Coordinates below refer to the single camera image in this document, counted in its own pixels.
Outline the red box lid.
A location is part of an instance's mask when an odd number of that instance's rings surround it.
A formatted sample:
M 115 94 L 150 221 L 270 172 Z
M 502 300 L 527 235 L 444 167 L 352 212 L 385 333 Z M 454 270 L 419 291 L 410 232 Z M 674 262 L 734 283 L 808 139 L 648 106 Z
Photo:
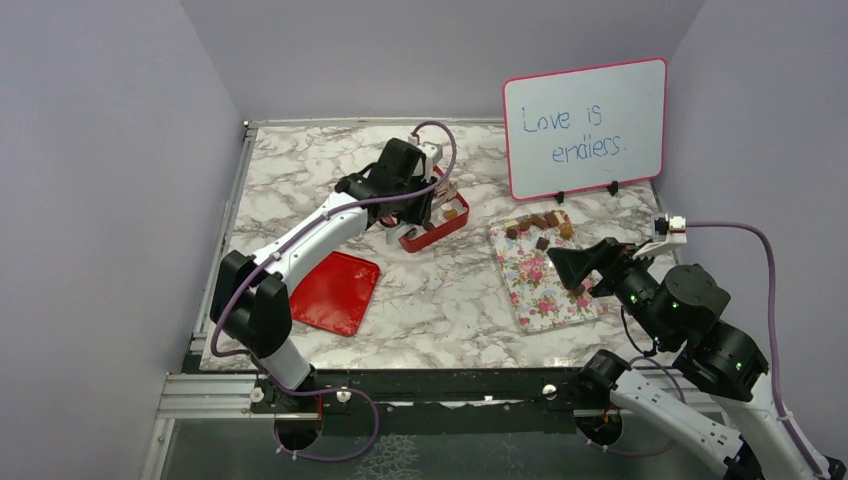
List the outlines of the red box lid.
M 370 305 L 380 273 L 374 262 L 331 252 L 292 293 L 292 318 L 340 336 L 355 335 Z

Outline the metal serving tongs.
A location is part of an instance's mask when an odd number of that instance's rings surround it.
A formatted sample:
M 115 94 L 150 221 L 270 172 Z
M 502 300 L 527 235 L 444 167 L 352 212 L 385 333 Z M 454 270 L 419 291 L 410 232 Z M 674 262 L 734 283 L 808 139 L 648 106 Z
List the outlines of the metal serving tongs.
M 434 193 L 430 217 L 421 225 L 401 222 L 394 217 L 383 220 L 387 225 L 386 243 L 399 244 L 409 252 L 418 251 L 450 234 L 450 230 L 467 212 L 456 184 L 448 180 Z

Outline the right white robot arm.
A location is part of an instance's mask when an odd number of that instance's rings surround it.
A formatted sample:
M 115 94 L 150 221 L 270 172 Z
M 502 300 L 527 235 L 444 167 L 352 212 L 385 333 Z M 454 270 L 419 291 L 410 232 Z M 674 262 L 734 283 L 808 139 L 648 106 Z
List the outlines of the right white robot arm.
M 573 291 L 593 272 L 595 297 L 613 296 L 651 337 L 659 352 L 674 352 L 674 369 L 708 394 L 737 426 L 719 430 L 676 398 L 650 391 L 623 359 L 598 351 L 580 370 L 579 398 L 607 401 L 650 421 L 712 463 L 725 479 L 843 479 L 846 465 L 818 453 L 772 389 L 776 363 L 757 343 L 721 318 L 730 294 L 700 265 L 676 265 L 662 280 L 650 273 L 632 243 L 605 238 L 588 249 L 550 248 L 563 286 Z

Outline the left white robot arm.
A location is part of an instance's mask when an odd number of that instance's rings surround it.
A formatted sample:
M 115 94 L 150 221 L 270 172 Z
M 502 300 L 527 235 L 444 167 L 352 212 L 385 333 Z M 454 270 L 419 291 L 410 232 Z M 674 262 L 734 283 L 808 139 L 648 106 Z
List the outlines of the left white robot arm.
M 431 215 L 433 193 L 444 175 L 436 165 L 442 147 L 392 138 L 377 161 L 342 177 L 327 199 L 295 229 L 251 254 L 233 250 L 218 268 L 209 318 L 215 327 L 210 351 L 222 358 L 220 335 L 238 341 L 278 383 L 276 396 L 298 411 L 313 401 L 313 367 L 291 338 L 291 294 L 343 243 L 387 217 L 422 225 Z

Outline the caramel swirl chocolate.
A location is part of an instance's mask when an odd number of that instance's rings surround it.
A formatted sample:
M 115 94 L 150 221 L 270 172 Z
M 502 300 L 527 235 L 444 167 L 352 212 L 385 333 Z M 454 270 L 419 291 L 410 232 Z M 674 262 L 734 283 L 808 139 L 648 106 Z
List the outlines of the caramel swirl chocolate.
M 564 240 L 569 240 L 574 235 L 574 230 L 571 225 L 563 225 L 559 229 L 559 236 Z

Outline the red chocolate box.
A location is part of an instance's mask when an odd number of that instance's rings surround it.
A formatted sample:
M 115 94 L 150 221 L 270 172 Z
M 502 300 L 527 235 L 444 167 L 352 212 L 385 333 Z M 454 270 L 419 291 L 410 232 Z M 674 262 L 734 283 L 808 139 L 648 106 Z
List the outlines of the red chocolate box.
M 434 194 L 430 220 L 413 226 L 397 241 L 407 253 L 419 252 L 463 228 L 470 215 L 470 206 L 453 180 L 446 180 Z

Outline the floral serving tray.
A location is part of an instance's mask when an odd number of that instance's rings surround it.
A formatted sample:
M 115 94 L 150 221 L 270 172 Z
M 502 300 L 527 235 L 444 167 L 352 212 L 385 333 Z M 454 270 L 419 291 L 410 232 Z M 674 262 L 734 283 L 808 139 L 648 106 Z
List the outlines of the floral serving tray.
M 573 227 L 563 210 L 499 219 L 489 225 L 489 239 L 510 305 L 525 334 L 575 326 L 596 320 L 609 311 L 604 301 L 587 292 L 590 282 L 597 278 L 595 274 L 586 278 L 574 292 L 563 287 L 547 251 L 555 247 L 582 247 L 575 233 L 569 240 L 559 236 L 563 225 Z M 540 237 L 550 241 L 545 251 L 535 248 Z

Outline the pink framed whiteboard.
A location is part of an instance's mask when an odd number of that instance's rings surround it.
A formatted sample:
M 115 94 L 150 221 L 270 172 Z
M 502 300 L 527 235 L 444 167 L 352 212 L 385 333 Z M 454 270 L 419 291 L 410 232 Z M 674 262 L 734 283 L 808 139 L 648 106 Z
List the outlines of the pink framed whiteboard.
M 667 67 L 654 57 L 505 81 L 511 197 L 533 200 L 660 175 Z

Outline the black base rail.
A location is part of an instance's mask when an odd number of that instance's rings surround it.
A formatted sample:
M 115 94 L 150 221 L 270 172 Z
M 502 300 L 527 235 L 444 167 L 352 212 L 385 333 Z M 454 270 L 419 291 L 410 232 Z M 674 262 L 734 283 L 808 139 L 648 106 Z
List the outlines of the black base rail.
M 318 371 L 292 395 L 256 382 L 251 410 L 272 416 L 287 436 L 573 434 L 575 416 L 601 416 L 607 395 L 576 367 Z

